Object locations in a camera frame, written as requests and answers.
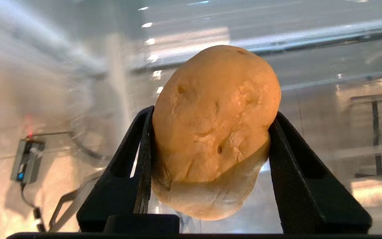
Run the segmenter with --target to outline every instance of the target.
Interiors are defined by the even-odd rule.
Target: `potato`
[[[238,211],[267,161],[280,100],[270,65],[242,48],[210,47],[182,64],[153,114],[159,200],[203,220]]]

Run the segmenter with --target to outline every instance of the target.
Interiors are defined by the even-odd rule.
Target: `potato skin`
[[[214,46],[182,64],[153,113],[159,200],[203,220],[238,211],[267,160],[280,101],[270,65],[245,49]]]

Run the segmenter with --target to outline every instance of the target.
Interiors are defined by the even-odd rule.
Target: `transparent enclosure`
[[[0,238],[36,231],[10,180],[20,139],[41,136],[37,181],[24,194],[47,226],[60,197],[80,189],[52,231],[79,230],[75,213],[135,115],[176,68],[207,47],[263,57],[282,112],[382,234],[382,0],[0,0]],[[182,233],[282,233],[269,164],[242,209]]]

